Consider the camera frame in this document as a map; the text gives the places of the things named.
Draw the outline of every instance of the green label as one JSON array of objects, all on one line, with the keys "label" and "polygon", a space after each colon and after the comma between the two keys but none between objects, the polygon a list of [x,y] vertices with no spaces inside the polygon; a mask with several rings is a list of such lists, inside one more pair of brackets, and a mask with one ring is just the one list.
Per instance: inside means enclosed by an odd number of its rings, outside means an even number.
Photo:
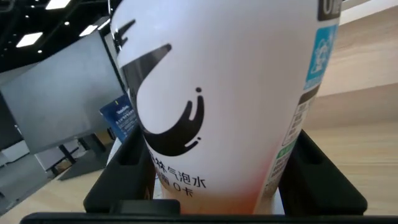
[{"label": "green label", "polygon": [[288,152],[290,152],[290,150],[293,149],[295,143],[296,143],[296,140],[292,141],[292,143],[290,143],[288,146],[286,146],[283,149],[281,149],[279,151],[278,156],[276,157],[276,159],[279,159],[282,156],[286,155]]}]

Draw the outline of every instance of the ceiling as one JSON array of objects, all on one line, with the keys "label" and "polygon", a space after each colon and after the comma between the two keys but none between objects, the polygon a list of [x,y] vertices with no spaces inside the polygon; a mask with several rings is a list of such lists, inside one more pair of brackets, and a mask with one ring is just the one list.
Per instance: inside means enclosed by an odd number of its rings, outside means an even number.
[{"label": "ceiling", "polygon": [[[0,0],[0,72],[39,62],[74,43],[87,26],[108,16],[107,0],[71,0],[62,9],[46,10],[50,0]],[[120,0],[113,1],[113,6]],[[102,32],[109,32],[109,25]],[[26,34],[43,32],[30,46],[16,45]]]}]

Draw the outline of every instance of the white bottle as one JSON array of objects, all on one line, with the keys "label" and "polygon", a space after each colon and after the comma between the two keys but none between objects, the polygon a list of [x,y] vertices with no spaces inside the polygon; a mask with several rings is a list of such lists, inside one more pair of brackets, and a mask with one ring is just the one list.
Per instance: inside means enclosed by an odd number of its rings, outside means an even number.
[{"label": "white bottle", "polygon": [[323,78],[341,0],[124,0],[111,32],[162,185],[185,213],[271,197]]}]

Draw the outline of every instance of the desk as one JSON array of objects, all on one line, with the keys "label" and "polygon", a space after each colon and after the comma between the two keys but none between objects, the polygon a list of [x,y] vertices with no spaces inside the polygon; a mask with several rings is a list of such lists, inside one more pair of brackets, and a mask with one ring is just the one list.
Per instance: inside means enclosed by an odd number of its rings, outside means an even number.
[{"label": "desk", "polygon": [[[398,123],[307,133],[368,200],[366,215],[398,215]],[[83,199],[100,173],[51,181],[0,217],[0,223],[18,223],[34,212],[83,212]]]}]

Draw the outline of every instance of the monitor stand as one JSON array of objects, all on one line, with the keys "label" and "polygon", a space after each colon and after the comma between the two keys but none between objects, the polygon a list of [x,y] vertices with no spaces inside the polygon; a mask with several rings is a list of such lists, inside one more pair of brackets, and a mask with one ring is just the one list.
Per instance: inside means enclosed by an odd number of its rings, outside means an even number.
[{"label": "monitor stand", "polygon": [[72,166],[59,178],[59,180],[79,177],[83,174],[89,174],[106,167],[106,162],[108,161],[108,156],[113,144],[104,146],[95,134],[79,138],[78,141],[87,152],[77,160],[72,157],[64,145],[59,146],[65,157],[72,163]]}]

